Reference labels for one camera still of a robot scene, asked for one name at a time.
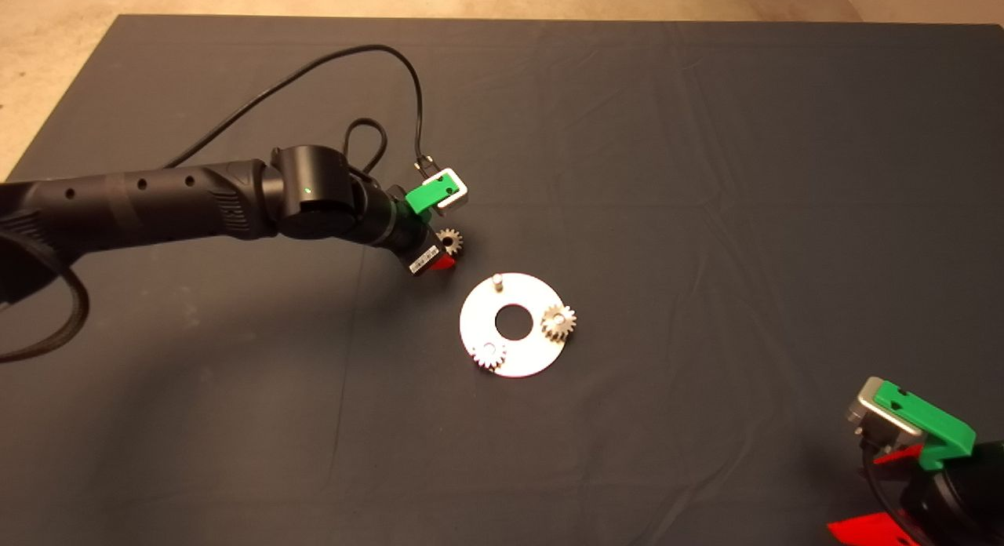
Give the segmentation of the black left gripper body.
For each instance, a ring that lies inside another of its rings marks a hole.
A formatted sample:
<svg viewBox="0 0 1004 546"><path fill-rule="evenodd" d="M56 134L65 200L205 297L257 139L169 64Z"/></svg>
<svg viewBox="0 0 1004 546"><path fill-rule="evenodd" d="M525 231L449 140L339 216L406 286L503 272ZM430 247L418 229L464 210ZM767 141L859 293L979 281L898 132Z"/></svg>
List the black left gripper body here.
<svg viewBox="0 0 1004 546"><path fill-rule="evenodd" d="M386 193L392 215L384 248L393 253L411 275L423 275L445 256L445 248L429 222L406 202L404 188L391 186Z"/></svg>

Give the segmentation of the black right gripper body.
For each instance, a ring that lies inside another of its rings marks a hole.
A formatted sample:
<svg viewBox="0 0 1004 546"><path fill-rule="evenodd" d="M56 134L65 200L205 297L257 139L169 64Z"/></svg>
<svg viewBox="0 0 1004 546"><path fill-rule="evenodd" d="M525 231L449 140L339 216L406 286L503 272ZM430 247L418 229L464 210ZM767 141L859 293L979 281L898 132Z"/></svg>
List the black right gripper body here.
<svg viewBox="0 0 1004 546"><path fill-rule="evenodd" d="M943 470L917 472L901 503L932 544L1002 545L1003 442L979 443Z"/></svg>

